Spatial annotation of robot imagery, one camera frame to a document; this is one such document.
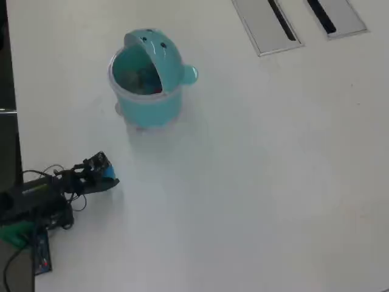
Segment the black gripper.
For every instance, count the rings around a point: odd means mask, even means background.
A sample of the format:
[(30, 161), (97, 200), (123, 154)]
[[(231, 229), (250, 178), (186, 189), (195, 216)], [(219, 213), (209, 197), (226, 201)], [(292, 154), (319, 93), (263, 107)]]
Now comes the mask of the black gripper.
[(60, 176), (63, 192), (77, 195), (104, 192), (120, 182), (117, 178), (103, 178), (94, 182), (91, 167), (84, 164), (76, 164), (71, 169), (62, 170)]

